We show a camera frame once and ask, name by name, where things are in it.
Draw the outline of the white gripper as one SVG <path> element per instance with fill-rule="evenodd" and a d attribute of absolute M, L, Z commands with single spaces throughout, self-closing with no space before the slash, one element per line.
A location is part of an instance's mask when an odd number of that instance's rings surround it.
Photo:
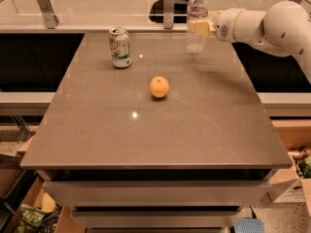
<path fill-rule="evenodd" d="M 244 9 L 227 9 L 224 11 L 210 11 L 208 19 L 196 19 L 188 21 L 188 28 L 191 33 L 209 37 L 215 31 L 218 40 L 229 43 L 236 43 L 238 38 L 235 32 L 237 20 L 244 12 Z"/>

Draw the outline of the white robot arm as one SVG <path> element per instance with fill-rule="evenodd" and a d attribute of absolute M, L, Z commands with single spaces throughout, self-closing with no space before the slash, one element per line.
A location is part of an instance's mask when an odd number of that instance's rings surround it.
<path fill-rule="evenodd" d="M 188 31 L 224 42 L 244 43 L 274 55 L 291 55 L 311 83 L 311 18 L 293 1 L 281 1 L 267 11 L 231 8 L 188 21 Z"/>

